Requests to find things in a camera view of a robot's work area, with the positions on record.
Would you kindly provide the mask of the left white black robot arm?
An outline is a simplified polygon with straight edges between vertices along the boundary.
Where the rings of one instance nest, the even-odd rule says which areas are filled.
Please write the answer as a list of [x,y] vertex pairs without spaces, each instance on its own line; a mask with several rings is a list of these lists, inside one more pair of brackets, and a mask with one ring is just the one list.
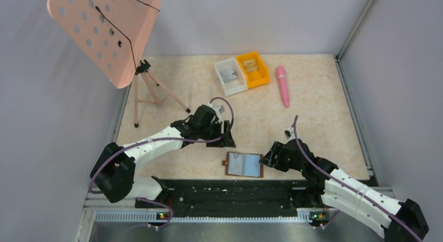
[[103,194],[110,203],[126,197],[160,199],[167,187],[154,176],[137,178],[136,171],[168,152],[194,143],[207,147],[235,147],[231,129],[234,119],[221,120],[222,106],[201,105],[194,114],[172,122],[162,131],[134,143],[105,146],[90,173],[92,194]]

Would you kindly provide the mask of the brown leather card holder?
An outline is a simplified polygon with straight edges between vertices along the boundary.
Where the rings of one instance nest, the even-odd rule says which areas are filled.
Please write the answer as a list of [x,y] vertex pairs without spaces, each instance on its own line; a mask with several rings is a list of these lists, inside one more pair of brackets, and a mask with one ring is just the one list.
[[227,152],[221,164],[225,167],[227,176],[263,178],[264,168],[260,163],[262,158],[262,154]]

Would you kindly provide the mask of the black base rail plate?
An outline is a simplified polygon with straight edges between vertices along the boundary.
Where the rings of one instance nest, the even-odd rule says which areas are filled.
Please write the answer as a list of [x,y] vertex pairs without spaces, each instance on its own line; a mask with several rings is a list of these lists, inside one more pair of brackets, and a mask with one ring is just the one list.
[[159,202],[175,217],[295,217],[330,210],[305,180],[163,180]]

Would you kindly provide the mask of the pink marker pen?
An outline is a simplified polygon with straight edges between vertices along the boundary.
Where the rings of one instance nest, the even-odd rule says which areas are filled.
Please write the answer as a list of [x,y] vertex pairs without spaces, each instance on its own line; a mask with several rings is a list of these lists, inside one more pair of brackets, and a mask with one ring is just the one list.
[[286,71],[283,66],[278,66],[276,68],[276,79],[278,82],[279,93],[280,93],[282,104],[285,108],[289,108],[290,98],[289,98],[289,92],[288,92],[288,88],[287,88]]

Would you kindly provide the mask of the tan item in yellow bin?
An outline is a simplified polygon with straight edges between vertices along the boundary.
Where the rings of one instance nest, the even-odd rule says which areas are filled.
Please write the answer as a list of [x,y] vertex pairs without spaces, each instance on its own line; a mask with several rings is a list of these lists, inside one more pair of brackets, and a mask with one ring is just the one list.
[[252,73],[258,70],[258,63],[256,59],[245,60],[241,62],[245,73]]

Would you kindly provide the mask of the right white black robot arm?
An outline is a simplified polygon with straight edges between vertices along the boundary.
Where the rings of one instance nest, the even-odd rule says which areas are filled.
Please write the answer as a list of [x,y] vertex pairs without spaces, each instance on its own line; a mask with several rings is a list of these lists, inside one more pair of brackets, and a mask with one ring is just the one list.
[[384,241],[422,241],[429,232],[416,202],[402,202],[374,190],[335,163],[314,156],[300,139],[275,142],[260,163],[283,172],[301,172],[322,204],[361,222]]

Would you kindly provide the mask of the pink perforated music stand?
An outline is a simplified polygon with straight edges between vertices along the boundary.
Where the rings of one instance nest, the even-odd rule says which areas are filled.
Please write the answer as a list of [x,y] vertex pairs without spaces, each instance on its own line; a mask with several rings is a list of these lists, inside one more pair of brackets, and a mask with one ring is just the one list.
[[72,38],[118,89],[134,89],[134,126],[138,127],[138,76],[161,106],[155,86],[162,87],[187,113],[191,110],[143,59],[162,7],[160,0],[47,0],[52,19]]

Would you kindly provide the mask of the white plastic bin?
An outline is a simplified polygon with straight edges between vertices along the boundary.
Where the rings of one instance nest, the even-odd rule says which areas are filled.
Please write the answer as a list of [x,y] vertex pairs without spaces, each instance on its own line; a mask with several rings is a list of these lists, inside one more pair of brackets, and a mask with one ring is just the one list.
[[214,69],[226,97],[248,90],[245,74],[235,57],[214,63]]

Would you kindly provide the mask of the small item in white bin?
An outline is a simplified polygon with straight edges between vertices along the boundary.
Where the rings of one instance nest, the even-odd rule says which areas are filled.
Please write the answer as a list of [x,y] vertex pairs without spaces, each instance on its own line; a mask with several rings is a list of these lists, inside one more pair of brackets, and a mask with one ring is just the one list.
[[237,72],[233,68],[221,71],[220,76],[224,83],[228,83],[238,78]]

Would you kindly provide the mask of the yellow plastic bin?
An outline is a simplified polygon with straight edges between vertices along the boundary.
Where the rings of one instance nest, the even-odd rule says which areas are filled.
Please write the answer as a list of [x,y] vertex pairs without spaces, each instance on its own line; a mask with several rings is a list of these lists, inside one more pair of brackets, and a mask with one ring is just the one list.
[[245,76],[248,89],[270,82],[270,73],[257,51],[235,56]]

